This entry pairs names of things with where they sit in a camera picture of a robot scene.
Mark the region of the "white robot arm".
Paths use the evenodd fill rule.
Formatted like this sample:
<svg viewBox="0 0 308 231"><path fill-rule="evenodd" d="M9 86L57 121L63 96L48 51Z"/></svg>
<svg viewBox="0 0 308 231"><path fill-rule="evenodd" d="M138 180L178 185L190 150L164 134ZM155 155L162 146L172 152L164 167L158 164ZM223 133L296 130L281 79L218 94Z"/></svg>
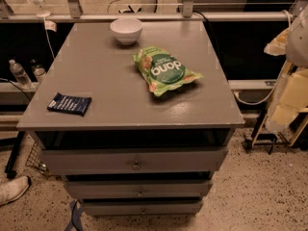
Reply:
<svg viewBox="0 0 308 231"><path fill-rule="evenodd" d="M308 67L308 6L295 18L287 11L284 14L288 27L266 45L264 52L272 56L285 55L290 63Z"/></svg>

